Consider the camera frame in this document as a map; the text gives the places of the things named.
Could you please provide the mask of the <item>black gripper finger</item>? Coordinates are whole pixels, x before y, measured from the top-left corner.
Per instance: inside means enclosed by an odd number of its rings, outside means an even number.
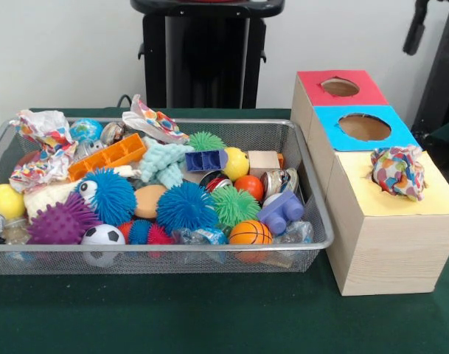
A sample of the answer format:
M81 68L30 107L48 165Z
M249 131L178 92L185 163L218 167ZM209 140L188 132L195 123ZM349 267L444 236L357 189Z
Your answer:
M429 0L416 0L414 3L414 14L409 26L403 52L407 55L415 55L420 45L425 30L425 17L428 11Z

